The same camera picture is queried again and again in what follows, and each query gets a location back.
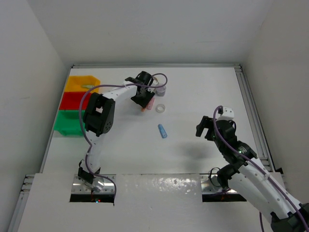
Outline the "small white tape roll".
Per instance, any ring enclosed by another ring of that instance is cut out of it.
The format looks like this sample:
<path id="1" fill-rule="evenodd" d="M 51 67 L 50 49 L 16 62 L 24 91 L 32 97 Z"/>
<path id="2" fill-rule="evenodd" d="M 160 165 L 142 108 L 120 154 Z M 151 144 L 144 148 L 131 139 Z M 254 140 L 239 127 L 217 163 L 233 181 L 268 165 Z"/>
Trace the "small white tape roll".
<path id="1" fill-rule="evenodd" d="M 155 110 L 158 112 L 158 113 L 164 113 L 165 110 L 166 110 L 166 107 L 164 104 L 158 104 L 155 108 Z"/>

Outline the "green correction tape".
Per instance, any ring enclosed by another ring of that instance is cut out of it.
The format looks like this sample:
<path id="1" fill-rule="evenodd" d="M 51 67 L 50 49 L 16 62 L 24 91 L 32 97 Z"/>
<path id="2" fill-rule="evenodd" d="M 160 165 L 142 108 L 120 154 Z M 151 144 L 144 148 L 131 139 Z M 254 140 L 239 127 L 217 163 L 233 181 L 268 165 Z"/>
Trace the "green correction tape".
<path id="1" fill-rule="evenodd" d="M 91 89 L 94 85 L 81 85 L 82 88 Z"/>

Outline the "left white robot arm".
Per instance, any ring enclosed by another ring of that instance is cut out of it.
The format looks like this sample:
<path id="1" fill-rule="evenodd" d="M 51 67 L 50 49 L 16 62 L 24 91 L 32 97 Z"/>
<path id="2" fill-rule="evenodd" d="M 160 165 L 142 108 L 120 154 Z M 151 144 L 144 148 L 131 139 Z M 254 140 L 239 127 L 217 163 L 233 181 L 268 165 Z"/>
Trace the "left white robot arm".
<path id="1" fill-rule="evenodd" d="M 101 192 L 106 183 L 115 187 L 115 181 L 100 174 L 100 157 L 105 135 L 114 123 L 116 105 L 132 100 L 145 108 L 158 88 L 155 76 L 141 71 L 135 78 L 128 77 L 121 84 L 103 84 L 91 87 L 81 98 L 80 105 L 89 96 L 85 110 L 79 109 L 79 123 L 83 137 L 89 145 L 79 163 L 78 178 L 93 192 Z"/>

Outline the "blue correction tape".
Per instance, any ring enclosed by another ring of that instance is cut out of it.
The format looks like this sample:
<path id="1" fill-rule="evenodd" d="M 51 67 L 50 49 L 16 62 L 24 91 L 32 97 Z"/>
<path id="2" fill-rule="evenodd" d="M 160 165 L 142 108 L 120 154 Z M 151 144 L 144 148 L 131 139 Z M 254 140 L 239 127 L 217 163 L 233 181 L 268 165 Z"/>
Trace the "blue correction tape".
<path id="1" fill-rule="evenodd" d="M 158 129 L 159 129 L 160 135 L 161 135 L 161 137 L 163 139 L 168 137 L 168 135 L 167 135 L 167 133 L 166 133 L 166 131 L 165 131 L 165 129 L 164 129 L 162 124 L 158 124 Z"/>

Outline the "clear jar purple contents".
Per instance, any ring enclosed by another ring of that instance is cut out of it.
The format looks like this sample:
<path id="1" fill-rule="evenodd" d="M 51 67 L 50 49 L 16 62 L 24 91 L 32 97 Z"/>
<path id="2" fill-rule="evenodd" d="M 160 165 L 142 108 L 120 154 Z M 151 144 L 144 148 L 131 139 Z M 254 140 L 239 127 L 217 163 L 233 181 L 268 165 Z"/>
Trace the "clear jar purple contents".
<path id="1" fill-rule="evenodd" d="M 166 93 L 166 86 L 157 85 L 155 88 L 155 94 L 159 97 L 163 97 Z"/>

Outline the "pink correction tape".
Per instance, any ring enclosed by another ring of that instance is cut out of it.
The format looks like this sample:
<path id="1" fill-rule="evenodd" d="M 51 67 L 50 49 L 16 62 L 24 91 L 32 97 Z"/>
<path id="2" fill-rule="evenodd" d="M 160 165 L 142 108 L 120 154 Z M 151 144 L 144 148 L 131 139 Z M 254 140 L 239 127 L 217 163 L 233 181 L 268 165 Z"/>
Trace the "pink correction tape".
<path id="1" fill-rule="evenodd" d="M 151 110 L 154 104 L 155 98 L 152 98 L 150 102 L 147 104 L 147 110 Z"/>

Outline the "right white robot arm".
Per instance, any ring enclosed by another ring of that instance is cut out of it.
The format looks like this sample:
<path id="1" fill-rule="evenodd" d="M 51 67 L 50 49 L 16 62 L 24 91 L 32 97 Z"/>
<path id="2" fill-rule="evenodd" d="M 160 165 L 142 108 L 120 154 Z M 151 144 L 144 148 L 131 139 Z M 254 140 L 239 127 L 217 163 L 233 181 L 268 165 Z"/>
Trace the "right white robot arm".
<path id="1" fill-rule="evenodd" d="M 309 205 L 286 191 L 261 163 L 257 154 L 235 135 L 233 120 L 204 116 L 196 126 L 196 136 L 207 129 L 205 139 L 213 141 L 227 165 L 210 174 L 210 195 L 236 191 L 265 217 L 274 232 L 307 232 Z"/>

